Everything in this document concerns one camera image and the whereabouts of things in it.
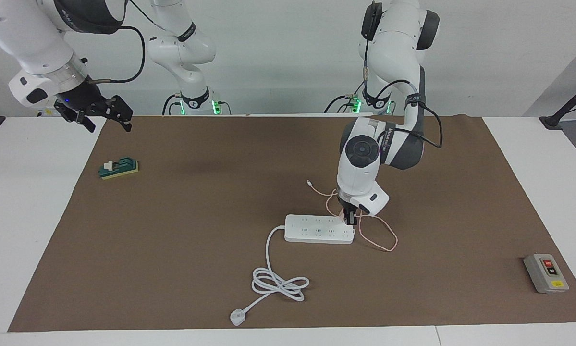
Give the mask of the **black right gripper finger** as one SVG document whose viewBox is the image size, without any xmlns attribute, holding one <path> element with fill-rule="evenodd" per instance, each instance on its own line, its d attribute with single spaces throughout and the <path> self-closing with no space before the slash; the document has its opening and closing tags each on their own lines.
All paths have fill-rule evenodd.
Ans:
<svg viewBox="0 0 576 346">
<path fill-rule="evenodd" d="M 132 116 L 132 108 L 120 96 L 113 96 L 106 100 L 105 118 L 116 121 L 126 132 L 132 130 Z"/>
<path fill-rule="evenodd" d="M 54 103 L 54 108 L 59 112 L 60 116 L 69 123 L 77 123 L 86 128 L 89 132 L 94 132 L 96 125 L 83 113 L 71 110 L 61 101 Z"/>
</svg>

